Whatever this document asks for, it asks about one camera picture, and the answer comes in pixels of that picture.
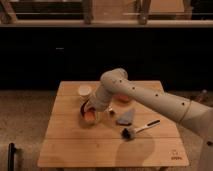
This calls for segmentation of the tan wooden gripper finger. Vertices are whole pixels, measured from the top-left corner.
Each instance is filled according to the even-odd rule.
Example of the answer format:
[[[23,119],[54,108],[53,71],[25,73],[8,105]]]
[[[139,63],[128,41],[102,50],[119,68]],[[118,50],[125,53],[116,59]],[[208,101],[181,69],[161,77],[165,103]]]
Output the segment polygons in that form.
[[[95,112],[95,123],[99,123],[101,121],[101,112]]]

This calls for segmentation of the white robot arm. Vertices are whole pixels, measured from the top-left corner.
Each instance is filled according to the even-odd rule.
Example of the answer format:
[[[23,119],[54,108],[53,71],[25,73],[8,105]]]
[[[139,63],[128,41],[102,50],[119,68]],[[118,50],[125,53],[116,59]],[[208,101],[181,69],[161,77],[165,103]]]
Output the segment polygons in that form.
[[[115,94],[124,94],[164,117],[179,123],[203,139],[197,171],[213,171],[213,107],[196,101],[138,86],[128,80],[123,68],[104,72],[89,105],[102,112]]]

